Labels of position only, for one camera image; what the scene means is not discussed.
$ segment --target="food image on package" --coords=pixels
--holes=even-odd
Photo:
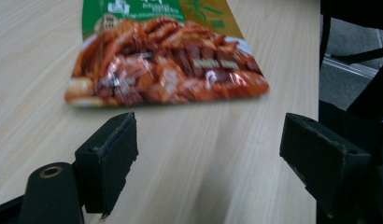
[[[85,0],[71,105],[181,104],[269,85],[225,0]]]

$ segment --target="green package label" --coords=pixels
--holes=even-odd
[[[120,20],[146,21],[156,17],[170,16],[178,21],[185,21],[185,15],[178,0],[85,0],[83,38],[94,32],[96,23],[105,14],[114,15]]]

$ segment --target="light wood grain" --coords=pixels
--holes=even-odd
[[[318,116],[319,1],[228,2],[268,94],[84,109],[63,98],[82,1],[0,0],[0,203],[22,195],[40,166],[74,161],[107,119],[134,111],[140,155],[106,223],[315,223],[314,199],[278,154],[286,112]]]

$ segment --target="floor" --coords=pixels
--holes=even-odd
[[[319,99],[346,110],[383,64],[383,58],[345,64],[331,55],[349,55],[383,47],[383,31],[332,19],[326,56],[319,75]]]

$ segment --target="black chair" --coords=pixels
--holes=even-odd
[[[321,14],[323,26],[319,49],[320,64],[328,44],[331,18],[383,30],[383,0],[321,0]],[[383,49],[340,58],[355,63],[376,57],[383,57]],[[347,112],[374,121],[383,120],[383,65]]]
[[[383,0],[321,0],[322,38],[319,64],[322,65],[328,46],[331,19],[335,18],[356,25],[383,30]],[[359,63],[383,57],[382,49],[373,49],[358,54],[331,57],[344,63]]]

